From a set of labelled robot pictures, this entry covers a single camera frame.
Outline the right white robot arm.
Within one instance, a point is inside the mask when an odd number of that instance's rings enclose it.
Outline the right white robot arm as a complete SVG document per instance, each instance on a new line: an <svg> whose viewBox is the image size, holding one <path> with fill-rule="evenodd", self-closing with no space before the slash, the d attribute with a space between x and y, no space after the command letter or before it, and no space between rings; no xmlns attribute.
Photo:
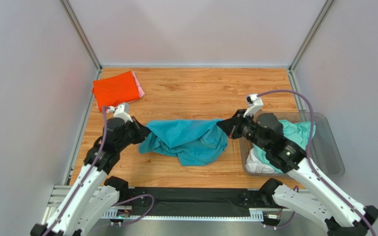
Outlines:
<svg viewBox="0 0 378 236"><path fill-rule="evenodd" d="M328 180L304 149L283 135L283 125L274 114L264 113L254 119L244 113L238 110L217 125L229 138L243 137L261 148L272 165L306 187L315 198L309 199L270 178L259 190L264 203L293 210L321 226L329 236L375 233L376 207L364 206Z"/></svg>

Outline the teal blue t-shirt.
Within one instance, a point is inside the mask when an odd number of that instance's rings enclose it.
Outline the teal blue t-shirt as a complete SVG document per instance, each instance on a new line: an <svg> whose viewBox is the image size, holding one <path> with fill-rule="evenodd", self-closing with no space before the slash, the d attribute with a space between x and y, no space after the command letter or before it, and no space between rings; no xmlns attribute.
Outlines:
<svg viewBox="0 0 378 236"><path fill-rule="evenodd" d="M206 166L218 160L228 146L227 135L218 127L220 119L153 120L151 130L139 145L140 154L155 152L176 157L183 166Z"/></svg>

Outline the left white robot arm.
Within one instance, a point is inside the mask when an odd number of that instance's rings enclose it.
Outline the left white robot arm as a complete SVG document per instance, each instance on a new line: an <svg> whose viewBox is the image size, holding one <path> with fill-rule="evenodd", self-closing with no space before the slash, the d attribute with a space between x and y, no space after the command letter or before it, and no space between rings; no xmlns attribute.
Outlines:
<svg viewBox="0 0 378 236"><path fill-rule="evenodd" d="M127 182L108 177L129 145L142 143L151 133L135 117L110 118L102 136L87 152L80 174L57 210L44 224L35 224L32 236L84 236L108 208L126 194Z"/></svg>

